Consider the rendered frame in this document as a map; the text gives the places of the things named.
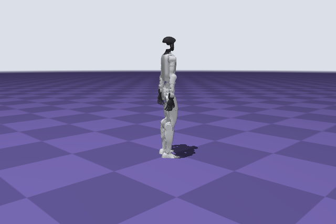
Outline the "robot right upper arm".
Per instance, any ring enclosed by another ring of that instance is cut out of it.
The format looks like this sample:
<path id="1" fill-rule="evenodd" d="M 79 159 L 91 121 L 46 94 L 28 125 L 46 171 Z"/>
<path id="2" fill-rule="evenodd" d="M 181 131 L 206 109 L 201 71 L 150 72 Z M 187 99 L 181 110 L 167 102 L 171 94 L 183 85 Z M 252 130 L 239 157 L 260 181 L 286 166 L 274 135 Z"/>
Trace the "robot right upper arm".
<path id="1" fill-rule="evenodd" d="M 168 63 L 169 63 L 169 78 L 170 78 L 171 75 L 173 75 L 174 71 L 175 71 L 176 57 L 175 56 L 169 56 L 168 57 Z"/>

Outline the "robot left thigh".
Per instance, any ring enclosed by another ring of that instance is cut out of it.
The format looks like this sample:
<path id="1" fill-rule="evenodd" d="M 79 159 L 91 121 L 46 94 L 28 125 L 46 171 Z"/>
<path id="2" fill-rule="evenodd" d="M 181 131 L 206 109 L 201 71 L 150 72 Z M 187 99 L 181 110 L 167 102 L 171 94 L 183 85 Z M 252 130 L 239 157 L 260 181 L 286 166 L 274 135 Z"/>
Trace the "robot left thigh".
<path id="1" fill-rule="evenodd" d="M 162 94 L 161 94 L 161 97 L 162 97 Z M 162 97 L 162 100 L 165 100 L 163 97 Z M 164 127 L 164 124 L 166 122 L 169 122 L 170 121 L 170 117 L 169 117 L 169 112 L 165 110 L 167 106 L 167 103 L 164 102 L 164 115 L 165 115 L 165 118 L 161 121 L 161 125 Z M 167 107 L 168 108 L 168 107 Z"/>

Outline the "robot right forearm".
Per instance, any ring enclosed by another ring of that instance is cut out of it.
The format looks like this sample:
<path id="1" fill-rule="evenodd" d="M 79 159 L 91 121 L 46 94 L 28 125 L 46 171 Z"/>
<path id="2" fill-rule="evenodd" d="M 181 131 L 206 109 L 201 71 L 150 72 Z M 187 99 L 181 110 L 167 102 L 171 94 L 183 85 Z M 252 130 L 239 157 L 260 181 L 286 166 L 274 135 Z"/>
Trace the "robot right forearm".
<path id="1" fill-rule="evenodd" d="M 174 97 L 174 92 L 175 92 L 175 80 L 176 80 L 176 75 L 173 74 L 170 77 L 170 81 L 169 81 L 169 93 L 170 93 L 170 98 Z"/>

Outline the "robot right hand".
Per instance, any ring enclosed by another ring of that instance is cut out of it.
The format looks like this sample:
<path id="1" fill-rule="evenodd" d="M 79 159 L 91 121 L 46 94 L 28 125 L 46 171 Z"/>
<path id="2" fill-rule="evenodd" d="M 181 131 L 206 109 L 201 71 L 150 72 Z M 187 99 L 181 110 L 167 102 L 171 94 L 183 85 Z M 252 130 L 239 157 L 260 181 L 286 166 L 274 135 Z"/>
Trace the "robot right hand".
<path id="1" fill-rule="evenodd" d="M 174 101 L 173 101 L 174 97 L 170 98 L 170 93 L 169 93 L 168 98 L 169 98 L 169 100 L 167 102 L 167 106 L 166 106 L 165 110 L 166 111 L 172 111 L 172 109 L 175 107 L 175 104 L 174 104 Z"/>

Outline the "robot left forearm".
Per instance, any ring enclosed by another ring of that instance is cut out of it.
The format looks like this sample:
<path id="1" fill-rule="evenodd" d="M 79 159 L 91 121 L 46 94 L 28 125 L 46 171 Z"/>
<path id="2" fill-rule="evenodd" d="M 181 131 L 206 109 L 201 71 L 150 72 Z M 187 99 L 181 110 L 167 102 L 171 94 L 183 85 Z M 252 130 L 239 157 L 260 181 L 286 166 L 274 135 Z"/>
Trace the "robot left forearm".
<path id="1" fill-rule="evenodd" d="M 165 81 L 162 80 L 162 77 L 160 75 L 160 83 L 159 83 L 160 92 L 162 92 L 162 88 L 164 87 L 164 83 L 165 83 Z"/>

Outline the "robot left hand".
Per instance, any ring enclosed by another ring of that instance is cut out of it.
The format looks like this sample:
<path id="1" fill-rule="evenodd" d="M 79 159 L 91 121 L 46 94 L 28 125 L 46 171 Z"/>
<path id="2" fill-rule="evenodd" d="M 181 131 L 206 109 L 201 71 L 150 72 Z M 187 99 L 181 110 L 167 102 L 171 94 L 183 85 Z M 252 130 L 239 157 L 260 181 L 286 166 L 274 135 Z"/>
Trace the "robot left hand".
<path id="1" fill-rule="evenodd" d="M 158 95 L 158 100 L 157 100 L 157 102 L 158 102 L 158 104 L 160 104 L 160 105 L 161 105 L 162 103 L 164 104 L 164 101 L 162 100 L 162 97 L 161 97 L 160 89 L 159 89 L 159 95 Z M 163 105 L 163 104 L 162 104 L 162 105 Z"/>

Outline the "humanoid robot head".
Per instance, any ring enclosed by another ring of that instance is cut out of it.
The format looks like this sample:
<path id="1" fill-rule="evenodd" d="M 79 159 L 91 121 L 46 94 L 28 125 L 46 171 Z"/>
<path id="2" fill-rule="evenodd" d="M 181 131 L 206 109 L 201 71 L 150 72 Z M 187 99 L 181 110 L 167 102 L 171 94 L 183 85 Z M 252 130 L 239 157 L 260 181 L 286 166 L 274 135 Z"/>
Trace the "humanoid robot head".
<path id="1" fill-rule="evenodd" d="M 165 37 L 163 39 L 163 43 L 166 43 L 167 45 L 170 45 L 170 49 L 166 49 L 164 55 L 169 54 L 169 52 L 174 50 L 174 42 L 176 41 L 176 39 L 174 39 L 173 37 Z"/>

